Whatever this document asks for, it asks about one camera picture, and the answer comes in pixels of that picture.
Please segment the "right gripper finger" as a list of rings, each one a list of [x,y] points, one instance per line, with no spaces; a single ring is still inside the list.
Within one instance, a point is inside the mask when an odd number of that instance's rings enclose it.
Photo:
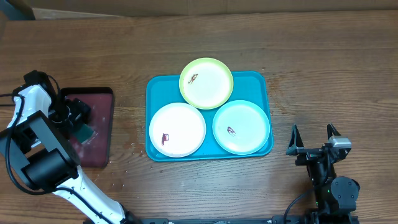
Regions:
[[[303,148],[302,138],[300,136],[298,127],[296,124],[292,126],[292,135],[289,143],[289,149]]]
[[[336,130],[335,126],[332,123],[328,123],[326,129],[327,129],[328,139],[331,139],[332,137],[335,136],[341,136],[341,134]]]

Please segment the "green scrub sponge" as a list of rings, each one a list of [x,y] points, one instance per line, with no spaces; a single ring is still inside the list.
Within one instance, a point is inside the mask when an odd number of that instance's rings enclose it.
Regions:
[[[77,141],[81,144],[84,144],[85,142],[89,141],[94,135],[95,131],[90,128],[87,124],[82,124],[74,133],[74,137],[77,139]]]

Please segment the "white plate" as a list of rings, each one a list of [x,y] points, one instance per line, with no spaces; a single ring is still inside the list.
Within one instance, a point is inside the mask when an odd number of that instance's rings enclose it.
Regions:
[[[159,109],[149,124],[149,138],[161,154],[179,158],[193,154],[205,140],[203,115],[187,103],[170,103]]]

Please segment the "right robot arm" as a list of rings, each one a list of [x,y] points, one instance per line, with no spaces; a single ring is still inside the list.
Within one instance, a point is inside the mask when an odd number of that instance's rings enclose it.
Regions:
[[[295,164],[305,166],[312,181],[312,188],[293,200],[285,210],[283,223],[358,223],[351,216],[356,210],[360,185],[357,181],[337,176],[334,164],[346,159],[351,150],[351,141],[342,136],[332,123],[327,125],[328,141],[319,148],[303,145],[298,127],[292,126],[292,135],[286,154],[296,156]],[[290,209],[301,199],[314,194],[316,208],[308,209],[298,219],[288,217]]]

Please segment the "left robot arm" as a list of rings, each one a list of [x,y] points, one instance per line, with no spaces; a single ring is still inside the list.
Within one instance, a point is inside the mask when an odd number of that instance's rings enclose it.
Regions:
[[[138,223],[84,173],[108,163],[114,95],[108,87],[60,88],[37,70],[10,93],[14,114],[1,132],[1,154],[12,183],[29,195],[54,194],[88,223]]]

